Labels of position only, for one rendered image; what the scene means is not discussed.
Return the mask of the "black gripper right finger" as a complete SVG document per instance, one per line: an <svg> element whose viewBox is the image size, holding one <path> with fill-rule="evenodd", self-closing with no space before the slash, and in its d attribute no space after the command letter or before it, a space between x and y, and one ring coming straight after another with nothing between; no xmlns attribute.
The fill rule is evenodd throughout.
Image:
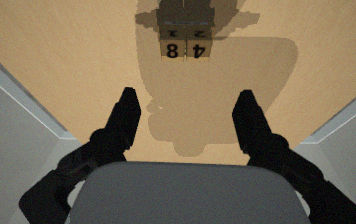
<svg viewBox="0 0 356 224"><path fill-rule="evenodd" d="M232 111L240 149L250 157L247 166L286 178L308 204L311 224L356 224L356 204L326 181L316 165L291 150L283 136L272 133L259 107L252 90L243 90Z"/></svg>

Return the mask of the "tan cube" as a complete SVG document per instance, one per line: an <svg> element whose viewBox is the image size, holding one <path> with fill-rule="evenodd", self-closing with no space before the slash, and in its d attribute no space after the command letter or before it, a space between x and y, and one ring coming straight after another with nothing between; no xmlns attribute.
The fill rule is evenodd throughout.
<svg viewBox="0 0 356 224"><path fill-rule="evenodd" d="M185 52L185 31L163 29L160 35L161 61L183 62Z"/></svg>
<svg viewBox="0 0 356 224"><path fill-rule="evenodd" d="M209 62L212 41L209 30L187 30L186 61Z"/></svg>

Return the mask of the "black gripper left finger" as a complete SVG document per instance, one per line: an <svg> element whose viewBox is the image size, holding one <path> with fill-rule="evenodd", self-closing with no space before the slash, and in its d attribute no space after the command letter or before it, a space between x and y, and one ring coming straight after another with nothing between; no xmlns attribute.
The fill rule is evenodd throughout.
<svg viewBox="0 0 356 224"><path fill-rule="evenodd" d="M68 196L75 186L103 165L127 161L123 153L133 146L140 116L135 89L125 87L105 128L94 131L89 142L64 156L21 197L18 205L28 222L65 224L71 210Z"/></svg>

